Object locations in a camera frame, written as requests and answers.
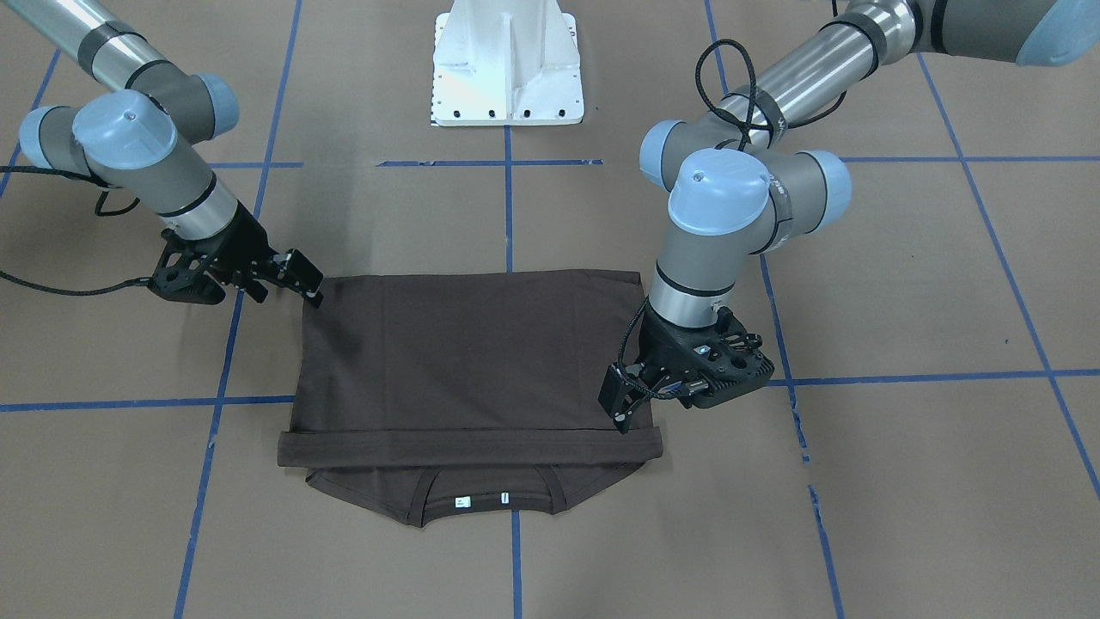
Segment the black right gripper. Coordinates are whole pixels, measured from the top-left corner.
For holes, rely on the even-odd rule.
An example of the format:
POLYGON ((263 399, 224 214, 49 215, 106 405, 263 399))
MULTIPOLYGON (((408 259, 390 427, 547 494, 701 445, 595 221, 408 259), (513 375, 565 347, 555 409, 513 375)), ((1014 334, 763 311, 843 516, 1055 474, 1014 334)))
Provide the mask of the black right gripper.
POLYGON ((264 281, 299 295, 308 306, 320 307, 324 294, 321 270, 302 252, 292 248, 279 256, 279 278, 274 279, 276 250, 270 246, 266 230, 243 205, 215 236, 204 239, 208 273, 220 285, 243 290, 249 297, 267 297, 264 281))

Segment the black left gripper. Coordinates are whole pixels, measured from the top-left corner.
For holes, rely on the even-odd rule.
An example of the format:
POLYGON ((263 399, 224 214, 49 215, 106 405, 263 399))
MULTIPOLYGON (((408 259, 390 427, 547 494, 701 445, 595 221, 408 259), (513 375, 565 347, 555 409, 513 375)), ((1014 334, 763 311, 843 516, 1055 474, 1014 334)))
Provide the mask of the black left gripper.
POLYGON ((609 365, 598 395, 602 410, 612 412, 612 420, 620 434, 630 431, 632 414, 652 397, 680 401, 690 395, 690 387, 685 384, 690 361, 685 333, 702 329, 676 327, 658 316, 650 305, 646 305, 639 316, 641 328, 635 364, 638 366, 636 382, 644 388, 632 387, 630 376, 620 365, 609 365))

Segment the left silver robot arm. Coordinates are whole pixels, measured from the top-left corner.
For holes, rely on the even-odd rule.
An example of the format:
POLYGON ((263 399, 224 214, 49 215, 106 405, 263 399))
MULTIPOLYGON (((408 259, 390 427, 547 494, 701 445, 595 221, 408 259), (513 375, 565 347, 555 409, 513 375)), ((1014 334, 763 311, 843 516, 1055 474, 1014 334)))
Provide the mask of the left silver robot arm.
POLYGON ((1097 43, 1096 1, 853 1, 798 49, 645 134, 644 176, 669 195, 663 248, 630 322, 636 360, 615 360, 598 401, 620 432, 651 400, 711 408, 773 376, 760 338, 732 314, 745 262, 845 214, 853 179, 825 151, 778 152, 857 82, 912 52, 1062 66, 1097 43))

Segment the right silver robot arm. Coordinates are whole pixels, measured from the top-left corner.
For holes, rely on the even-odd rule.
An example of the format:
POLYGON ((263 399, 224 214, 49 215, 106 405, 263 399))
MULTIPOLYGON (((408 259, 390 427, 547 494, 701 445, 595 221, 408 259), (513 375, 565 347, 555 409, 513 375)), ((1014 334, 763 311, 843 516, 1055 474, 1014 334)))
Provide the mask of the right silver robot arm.
POLYGON ((86 106, 31 111, 20 145, 31 172, 103 192, 125 189, 158 215, 165 248, 135 286, 178 303, 221 303, 229 286, 262 302, 268 285, 322 302, 314 262, 272 248, 255 215, 195 150, 237 126, 239 103, 223 79, 182 71, 97 1, 9 8, 107 88, 86 106))

